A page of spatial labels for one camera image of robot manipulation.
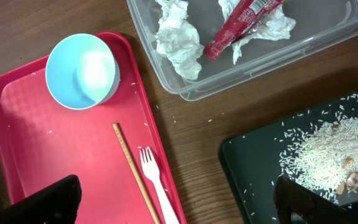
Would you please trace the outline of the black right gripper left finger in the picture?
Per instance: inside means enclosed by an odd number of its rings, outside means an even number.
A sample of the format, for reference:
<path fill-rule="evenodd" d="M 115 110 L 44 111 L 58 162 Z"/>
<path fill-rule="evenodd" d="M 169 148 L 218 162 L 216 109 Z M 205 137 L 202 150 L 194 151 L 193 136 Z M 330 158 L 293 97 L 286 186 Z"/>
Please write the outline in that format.
<path fill-rule="evenodd" d="M 69 175 L 0 212 L 0 224 L 74 224 L 81 202 L 81 185 Z"/>

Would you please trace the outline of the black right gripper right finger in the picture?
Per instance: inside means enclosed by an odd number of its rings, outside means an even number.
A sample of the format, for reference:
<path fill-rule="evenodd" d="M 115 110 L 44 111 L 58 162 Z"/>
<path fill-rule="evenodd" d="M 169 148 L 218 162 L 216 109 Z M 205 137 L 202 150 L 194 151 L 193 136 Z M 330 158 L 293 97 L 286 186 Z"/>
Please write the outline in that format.
<path fill-rule="evenodd" d="M 353 208 L 346 209 L 286 177 L 277 179 L 273 202 L 280 224 L 358 224 L 358 201 Z"/>

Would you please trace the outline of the rice and nut scraps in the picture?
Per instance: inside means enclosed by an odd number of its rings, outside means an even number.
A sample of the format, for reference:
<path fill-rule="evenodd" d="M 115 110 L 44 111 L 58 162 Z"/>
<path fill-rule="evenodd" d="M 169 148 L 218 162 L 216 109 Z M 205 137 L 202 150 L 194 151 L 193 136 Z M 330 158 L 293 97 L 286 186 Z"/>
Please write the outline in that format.
<path fill-rule="evenodd" d="M 344 192 L 357 191 L 358 118 L 324 122 L 312 134 L 301 129 L 294 133 L 292 143 L 279 154 L 279 176 L 334 202 Z"/>

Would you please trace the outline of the red snack wrapper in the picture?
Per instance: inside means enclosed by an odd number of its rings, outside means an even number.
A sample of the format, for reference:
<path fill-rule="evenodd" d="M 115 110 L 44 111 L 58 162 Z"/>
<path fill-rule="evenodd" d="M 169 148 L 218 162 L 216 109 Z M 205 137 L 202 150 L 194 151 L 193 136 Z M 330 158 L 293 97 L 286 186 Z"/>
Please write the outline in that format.
<path fill-rule="evenodd" d="M 222 51 L 253 28 L 265 14 L 269 14 L 284 0 L 240 0 L 214 39 L 203 53 L 216 60 Z"/>

